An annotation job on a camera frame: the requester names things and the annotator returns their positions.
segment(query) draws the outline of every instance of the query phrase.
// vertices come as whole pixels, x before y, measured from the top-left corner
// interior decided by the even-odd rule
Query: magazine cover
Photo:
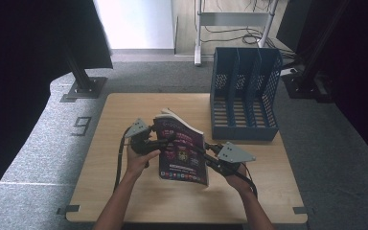
[[[158,139],[175,135],[175,140],[159,155],[160,177],[208,185],[205,159],[200,151],[204,149],[203,133],[185,126],[170,114],[157,116],[154,126]]]

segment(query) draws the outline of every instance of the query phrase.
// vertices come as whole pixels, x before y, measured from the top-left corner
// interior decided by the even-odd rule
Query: magazine
[[[208,186],[208,171],[203,156],[204,133],[168,108],[163,108],[161,112],[153,120],[157,139],[167,139],[173,135],[174,140],[159,155],[160,177]]]

